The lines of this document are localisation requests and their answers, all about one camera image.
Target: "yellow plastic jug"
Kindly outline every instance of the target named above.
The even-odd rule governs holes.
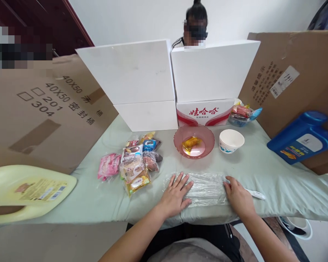
[[[0,224],[48,213],[71,193],[76,183],[73,176],[39,167],[0,167]],[[8,206],[16,212],[2,212]]]

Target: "white stripe shirt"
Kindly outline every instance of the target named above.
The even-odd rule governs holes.
[[[184,41],[183,41],[183,37],[180,37],[179,39],[177,39],[173,44],[172,44],[172,48],[175,48],[175,47],[184,47],[185,44],[184,44]]]

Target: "human hand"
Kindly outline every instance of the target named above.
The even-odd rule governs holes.
[[[226,179],[230,181],[230,184],[223,183],[227,198],[241,220],[257,215],[251,194],[235,178],[227,176]]]
[[[182,199],[193,186],[193,181],[185,186],[189,175],[187,174],[183,179],[182,177],[183,172],[179,174],[176,180],[175,175],[171,177],[167,189],[157,204],[157,207],[159,207],[158,210],[163,213],[164,219],[178,215],[182,210],[184,210],[186,207],[188,207],[189,204],[192,203],[191,199],[189,198],[185,199],[184,201],[182,201]]]

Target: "light green tablecloth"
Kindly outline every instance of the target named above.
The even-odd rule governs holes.
[[[230,155],[218,148],[219,134],[228,128],[238,130],[245,137],[245,144]],[[78,179],[72,193],[48,214],[20,223],[136,223],[161,198],[166,176],[176,171],[218,172],[236,177],[245,188],[266,196],[265,201],[254,200],[256,211],[262,217],[284,215],[328,221],[327,175],[317,176],[302,164],[288,165],[266,147],[270,139],[257,122],[244,128],[217,126],[211,130],[215,135],[215,147],[199,160],[184,158],[177,152],[173,144],[176,130],[158,131],[156,138],[162,141],[158,152],[164,158],[160,175],[152,185],[129,199],[120,179],[104,184],[97,180],[100,158],[106,153],[121,152],[131,136],[131,131],[118,116],[72,173]],[[183,222],[224,224],[237,218],[229,205],[189,207],[167,220],[163,228]]]

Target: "black hair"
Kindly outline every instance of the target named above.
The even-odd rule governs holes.
[[[194,0],[193,5],[186,12],[186,20],[192,17],[194,20],[206,20],[208,25],[208,14],[200,0]]]

